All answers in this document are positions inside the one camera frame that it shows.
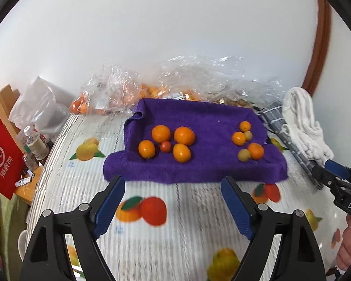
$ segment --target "bottle label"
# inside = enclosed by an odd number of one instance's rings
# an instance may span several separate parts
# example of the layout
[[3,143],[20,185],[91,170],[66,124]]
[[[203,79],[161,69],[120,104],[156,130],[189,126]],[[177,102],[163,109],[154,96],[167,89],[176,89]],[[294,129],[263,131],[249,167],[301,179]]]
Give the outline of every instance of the bottle label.
[[49,154],[49,148],[42,142],[40,137],[36,138],[31,144],[28,144],[28,147],[39,161]]

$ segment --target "plastic bag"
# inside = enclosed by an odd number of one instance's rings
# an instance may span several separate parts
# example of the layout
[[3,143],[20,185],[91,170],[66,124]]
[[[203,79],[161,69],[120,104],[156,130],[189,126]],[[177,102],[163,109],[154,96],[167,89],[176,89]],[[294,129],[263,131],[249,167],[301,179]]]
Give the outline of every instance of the plastic bag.
[[140,97],[139,74],[118,65],[103,67],[81,88],[80,96],[70,105],[75,114],[129,112]]
[[37,77],[14,104],[9,120],[21,130],[34,123],[40,134],[55,140],[68,117],[68,108],[56,103],[52,91]]
[[141,96],[247,107],[252,107],[249,104],[252,99],[260,104],[271,104],[283,97],[282,86],[275,78],[249,80],[244,77],[239,67],[241,59],[237,56],[218,59],[178,56],[163,61],[144,75],[146,85]]

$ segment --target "finger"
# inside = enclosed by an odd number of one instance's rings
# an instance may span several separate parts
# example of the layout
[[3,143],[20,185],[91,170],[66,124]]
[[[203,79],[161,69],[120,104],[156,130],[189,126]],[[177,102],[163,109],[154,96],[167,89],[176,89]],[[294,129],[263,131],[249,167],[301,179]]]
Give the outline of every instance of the finger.
[[346,216],[346,222],[347,222],[348,227],[351,228],[351,215],[348,214]]
[[339,269],[342,269],[344,271],[346,271],[348,269],[348,267],[346,266],[345,263],[343,263],[341,256],[339,254],[337,254],[337,266]]
[[342,242],[341,247],[338,250],[338,255],[341,257],[341,260],[344,263],[344,265],[346,267],[349,267],[351,264],[351,256],[347,252],[345,246],[343,245],[343,242]]
[[351,228],[346,228],[343,231],[343,245],[351,256]]

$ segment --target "white plastic bag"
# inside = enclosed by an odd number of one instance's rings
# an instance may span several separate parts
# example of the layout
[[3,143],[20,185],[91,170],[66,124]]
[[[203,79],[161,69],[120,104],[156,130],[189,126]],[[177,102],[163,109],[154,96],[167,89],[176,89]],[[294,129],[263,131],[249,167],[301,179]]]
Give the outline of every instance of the white plastic bag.
[[46,138],[55,140],[69,117],[69,109],[56,103],[51,90],[37,77],[18,98],[9,120],[23,130],[31,123]]

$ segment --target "bag of oranges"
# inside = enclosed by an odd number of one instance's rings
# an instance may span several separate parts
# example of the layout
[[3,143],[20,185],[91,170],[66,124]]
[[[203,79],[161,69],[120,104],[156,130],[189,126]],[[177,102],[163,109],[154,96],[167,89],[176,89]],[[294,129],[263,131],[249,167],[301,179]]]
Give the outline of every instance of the bag of oranges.
[[105,115],[130,111],[141,98],[138,73],[126,71],[118,65],[103,67],[81,88],[80,95],[69,109],[74,114]]

